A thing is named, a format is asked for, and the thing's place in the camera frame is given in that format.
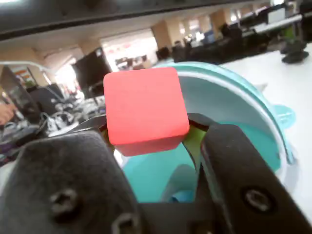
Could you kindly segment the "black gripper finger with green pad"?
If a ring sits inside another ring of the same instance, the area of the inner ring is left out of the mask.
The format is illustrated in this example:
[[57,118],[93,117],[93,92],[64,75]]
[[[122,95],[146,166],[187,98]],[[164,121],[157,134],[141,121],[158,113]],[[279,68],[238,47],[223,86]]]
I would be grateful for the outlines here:
[[3,234],[148,234],[105,116],[26,144],[0,197]]
[[309,234],[312,227],[243,131],[202,114],[188,114],[190,131],[202,130],[198,192],[209,189],[216,232]]

